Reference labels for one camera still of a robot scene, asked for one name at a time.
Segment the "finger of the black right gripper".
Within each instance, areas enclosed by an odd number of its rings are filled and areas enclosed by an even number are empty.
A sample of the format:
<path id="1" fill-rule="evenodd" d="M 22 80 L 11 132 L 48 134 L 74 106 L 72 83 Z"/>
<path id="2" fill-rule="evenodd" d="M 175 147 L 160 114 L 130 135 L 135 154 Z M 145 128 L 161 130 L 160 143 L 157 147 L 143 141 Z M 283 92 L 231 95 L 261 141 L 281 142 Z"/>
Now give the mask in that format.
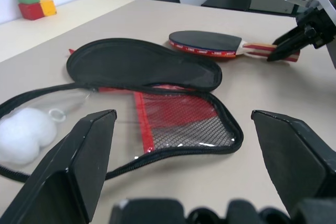
<path id="1" fill-rule="evenodd" d="M 285 38 L 284 36 L 276 39 L 273 45 L 276 45 L 275 50 L 268 56 L 267 61 L 279 61 L 288 58 L 299 52 L 302 48 L 311 44 L 312 39 L 307 36 L 292 36 Z"/>
<path id="2" fill-rule="evenodd" d="M 305 35 L 305 29 L 297 26 L 277 38 L 272 44 L 283 48 L 303 48 L 308 45 L 308 39 Z"/>

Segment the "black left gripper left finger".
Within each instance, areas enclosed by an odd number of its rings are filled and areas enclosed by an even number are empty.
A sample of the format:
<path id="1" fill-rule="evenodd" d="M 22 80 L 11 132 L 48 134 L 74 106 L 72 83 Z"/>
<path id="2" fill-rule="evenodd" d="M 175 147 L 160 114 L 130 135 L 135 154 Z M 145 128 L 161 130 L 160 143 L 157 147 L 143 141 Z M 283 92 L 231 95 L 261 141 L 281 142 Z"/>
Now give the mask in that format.
<path id="1" fill-rule="evenodd" d="M 41 160 L 0 224 L 89 224 L 107 173 L 116 110 L 88 114 Z"/>

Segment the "black and red paddle case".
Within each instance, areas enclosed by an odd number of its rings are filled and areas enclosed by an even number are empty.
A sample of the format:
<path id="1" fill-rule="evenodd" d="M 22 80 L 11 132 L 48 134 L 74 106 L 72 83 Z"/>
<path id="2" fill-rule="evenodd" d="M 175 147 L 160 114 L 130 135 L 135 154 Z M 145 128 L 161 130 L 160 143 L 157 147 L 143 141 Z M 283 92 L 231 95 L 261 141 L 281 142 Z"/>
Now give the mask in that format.
<path id="1" fill-rule="evenodd" d="M 143 155 L 106 175 L 112 179 L 174 156 L 231 154 L 243 132 L 212 94 L 222 82 L 218 64 L 148 41 L 109 38 L 70 53 L 70 84 L 31 90 L 0 104 L 0 118 L 20 105 L 54 92 L 83 89 L 133 95 Z"/>

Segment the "table tennis paddle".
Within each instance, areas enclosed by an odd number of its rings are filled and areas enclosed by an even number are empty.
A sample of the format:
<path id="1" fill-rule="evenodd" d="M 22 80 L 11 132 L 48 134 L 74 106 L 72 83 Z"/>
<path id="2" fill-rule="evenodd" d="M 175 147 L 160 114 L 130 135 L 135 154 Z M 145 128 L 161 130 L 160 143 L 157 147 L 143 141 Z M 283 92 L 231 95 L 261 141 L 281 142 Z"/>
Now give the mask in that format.
<path id="1" fill-rule="evenodd" d="M 175 49 L 214 58 L 236 58 L 240 55 L 268 57 L 276 48 L 272 44 L 243 41 L 242 38 L 207 31 L 184 30 L 169 34 Z"/>

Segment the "yellow cube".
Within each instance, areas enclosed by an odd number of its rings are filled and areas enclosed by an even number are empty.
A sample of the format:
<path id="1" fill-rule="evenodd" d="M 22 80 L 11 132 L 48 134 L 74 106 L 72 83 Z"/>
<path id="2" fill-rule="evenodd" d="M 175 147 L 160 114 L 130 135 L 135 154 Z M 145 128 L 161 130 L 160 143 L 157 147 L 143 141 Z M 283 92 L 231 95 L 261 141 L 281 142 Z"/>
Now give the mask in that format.
<path id="1" fill-rule="evenodd" d="M 40 5 L 44 16 L 52 16 L 57 14 L 57 10 L 53 0 L 40 0 Z"/>

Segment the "black padded seat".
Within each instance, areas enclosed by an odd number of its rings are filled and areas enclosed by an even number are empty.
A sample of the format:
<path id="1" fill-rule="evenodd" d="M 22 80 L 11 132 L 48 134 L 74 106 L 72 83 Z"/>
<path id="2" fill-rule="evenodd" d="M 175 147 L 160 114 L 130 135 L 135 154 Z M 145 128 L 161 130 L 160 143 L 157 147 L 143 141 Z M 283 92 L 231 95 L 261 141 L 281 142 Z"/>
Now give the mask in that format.
<path id="1" fill-rule="evenodd" d="M 248 11 L 251 0 L 206 0 L 202 6 L 237 11 Z"/>

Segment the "white table tennis ball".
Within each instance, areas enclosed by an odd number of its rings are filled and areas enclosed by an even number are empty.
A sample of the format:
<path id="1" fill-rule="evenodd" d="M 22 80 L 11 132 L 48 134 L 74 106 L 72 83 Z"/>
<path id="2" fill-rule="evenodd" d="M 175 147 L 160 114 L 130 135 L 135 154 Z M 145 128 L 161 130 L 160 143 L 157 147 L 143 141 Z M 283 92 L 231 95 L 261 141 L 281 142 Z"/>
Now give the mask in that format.
<path id="1" fill-rule="evenodd" d="M 32 135 L 40 148 L 50 145 L 56 135 L 57 126 L 54 121 L 41 121 L 32 125 Z"/>
<path id="2" fill-rule="evenodd" d="M 55 125 L 49 116 L 41 110 L 33 108 L 21 109 L 7 119 L 10 126 L 25 134 L 45 135 L 55 131 Z"/>
<path id="3" fill-rule="evenodd" d="M 0 162 L 26 165 L 39 154 L 34 137 L 20 132 L 0 132 Z"/>

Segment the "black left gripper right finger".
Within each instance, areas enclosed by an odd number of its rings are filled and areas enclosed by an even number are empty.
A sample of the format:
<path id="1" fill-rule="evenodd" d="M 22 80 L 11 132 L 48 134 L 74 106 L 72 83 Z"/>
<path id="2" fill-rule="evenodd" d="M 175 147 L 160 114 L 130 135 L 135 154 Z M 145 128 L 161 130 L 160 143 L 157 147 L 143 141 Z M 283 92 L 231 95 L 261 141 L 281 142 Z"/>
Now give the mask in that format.
<path id="1" fill-rule="evenodd" d="M 309 125 L 262 110 L 251 119 L 267 172 L 290 215 L 305 198 L 336 197 L 336 151 Z"/>

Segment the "red cube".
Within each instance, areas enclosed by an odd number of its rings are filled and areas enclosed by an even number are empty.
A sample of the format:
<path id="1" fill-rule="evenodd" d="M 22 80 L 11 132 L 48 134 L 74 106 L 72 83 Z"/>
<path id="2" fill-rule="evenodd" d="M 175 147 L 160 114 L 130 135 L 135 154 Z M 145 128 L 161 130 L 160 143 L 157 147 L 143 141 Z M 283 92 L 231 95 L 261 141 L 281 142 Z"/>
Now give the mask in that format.
<path id="1" fill-rule="evenodd" d="M 40 3 L 18 4 L 21 15 L 24 19 L 37 20 L 44 17 L 44 13 Z"/>

